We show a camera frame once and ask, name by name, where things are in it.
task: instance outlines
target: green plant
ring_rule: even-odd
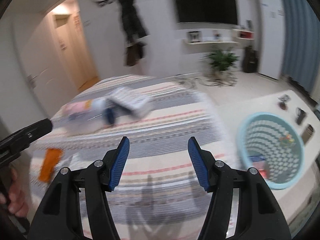
[[[234,63],[238,60],[238,56],[235,56],[230,48],[227,51],[213,47],[213,51],[206,55],[206,58],[210,60],[210,65],[214,70],[225,71],[229,67],[234,66]]]

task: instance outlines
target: white wardrobe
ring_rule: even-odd
[[[262,43],[258,72],[279,79],[284,58],[285,21],[282,0],[259,0]]]

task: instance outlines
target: light blue laundry basket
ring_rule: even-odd
[[[292,135],[294,146],[281,137]],[[246,169],[252,167],[249,156],[263,155],[271,189],[284,189],[296,183],[304,166],[304,144],[296,130],[281,117],[267,112],[250,115],[237,135],[239,155]]]

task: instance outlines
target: door handle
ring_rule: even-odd
[[[29,86],[31,88],[35,88],[37,85],[36,85],[36,81],[35,81],[35,78],[37,77],[38,75],[32,77],[32,75],[28,75],[27,76],[27,81],[29,83]]]

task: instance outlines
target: orange object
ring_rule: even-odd
[[[42,182],[49,182],[51,174],[55,165],[59,162],[62,157],[63,151],[61,149],[47,149],[45,157],[42,163],[39,180]]]

